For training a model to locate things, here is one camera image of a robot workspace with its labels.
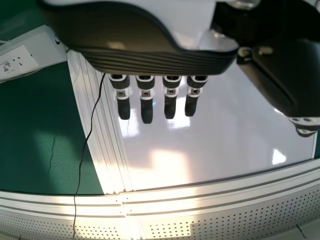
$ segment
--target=perforated metal panel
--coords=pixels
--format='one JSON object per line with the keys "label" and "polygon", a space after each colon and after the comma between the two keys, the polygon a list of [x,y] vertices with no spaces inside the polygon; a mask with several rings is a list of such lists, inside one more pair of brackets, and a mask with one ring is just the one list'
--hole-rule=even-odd
{"label": "perforated metal panel", "polygon": [[[33,217],[0,211],[0,232],[21,239],[69,240],[73,235],[71,220]],[[77,221],[75,239],[123,240],[128,237],[119,222]]]}
{"label": "perforated metal panel", "polygon": [[145,237],[157,240],[255,240],[320,216],[320,186],[274,200],[225,211],[142,222]]}
{"label": "perforated metal panel", "polygon": [[[320,216],[320,185],[273,200],[233,209],[186,216],[80,217],[75,239],[96,240],[257,240]],[[70,240],[72,219],[14,213],[0,209],[0,233],[21,240]]]}

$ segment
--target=green mat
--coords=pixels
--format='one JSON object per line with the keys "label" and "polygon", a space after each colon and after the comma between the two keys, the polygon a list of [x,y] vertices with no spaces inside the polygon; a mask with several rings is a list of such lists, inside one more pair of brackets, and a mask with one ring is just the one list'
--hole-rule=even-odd
{"label": "green mat", "polygon": [[[66,62],[0,84],[0,190],[73,194],[85,141]],[[102,194],[88,148],[79,194]]]}

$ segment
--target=electrical outlet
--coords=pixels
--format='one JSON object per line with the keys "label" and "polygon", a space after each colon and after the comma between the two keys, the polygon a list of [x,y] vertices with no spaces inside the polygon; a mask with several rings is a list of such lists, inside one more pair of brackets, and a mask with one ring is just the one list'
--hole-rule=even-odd
{"label": "electrical outlet", "polygon": [[0,80],[6,80],[27,74],[39,64],[24,45],[0,56]]}

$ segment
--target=black cable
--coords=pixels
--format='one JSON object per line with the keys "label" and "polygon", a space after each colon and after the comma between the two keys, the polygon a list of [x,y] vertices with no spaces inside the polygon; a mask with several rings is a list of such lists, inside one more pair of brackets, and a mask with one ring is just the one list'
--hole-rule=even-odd
{"label": "black cable", "polygon": [[304,238],[304,239],[308,239],[308,238],[304,235],[304,232],[301,230],[301,228],[299,227],[299,225],[296,224],[295,226],[299,229],[299,231],[300,231],[300,233],[302,234],[303,238]]}
{"label": "black cable", "polygon": [[87,145],[87,142],[88,142],[88,139],[92,133],[92,125],[93,125],[93,118],[94,118],[94,113],[95,113],[95,109],[97,107],[97,104],[101,98],[101,92],[102,92],[102,85],[103,85],[103,82],[104,82],[104,78],[105,78],[106,74],[104,73],[102,75],[102,78],[101,78],[101,81],[100,81],[100,86],[99,86],[99,95],[98,95],[98,98],[96,99],[95,101],[95,104],[94,104],[94,107],[92,109],[92,113],[91,113],[91,124],[90,124],[90,131],[88,133],[88,135],[86,136],[85,138],[85,141],[84,141],[84,144],[83,144],[83,148],[82,148],[82,154],[81,154],[81,161],[79,163],[79,177],[78,177],[78,186],[76,188],[76,191],[75,191],[75,194],[73,196],[73,202],[74,202],[74,219],[73,219],[73,225],[72,225],[72,230],[73,230],[73,235],[72,235],[72,240],[75,240],[75,235],[76,235],[76,229],[75,229],[75,224],[76,224],[76,218],[77,218],[77,205],[76,205],[76,196],[78,194],[78,191],[79,191],[79,187],[80,187],[80,180],[81,180],[81,166],[82,166],[82,163],[84,161],[84,152],[85,152],[85,149],[86,149],[86,145]]}

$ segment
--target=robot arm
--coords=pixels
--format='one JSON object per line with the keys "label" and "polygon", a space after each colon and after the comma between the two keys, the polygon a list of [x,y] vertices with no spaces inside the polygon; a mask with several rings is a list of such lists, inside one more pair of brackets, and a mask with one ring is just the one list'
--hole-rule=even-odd
{"label": "robot arm", "polygon": [[[195,76],[219,75],[237,58],[300,136],[320,130],[320,14],[302,0],[38,0],[38,5],[60,40],[101,72],[190,76],[188,116],[206,80]],[[229,49],[217,43],[216,33],[228,37]],[[173,89],[166,87],[167,97]],[[169,100],[167,109],[175,109]]]}
{"label": "robot arm", "polygon": [[212,28],[237,41],[240,68],[300,136],[311,136],[320,130],[320,14],[302,0],[234,3],[217,3]]}

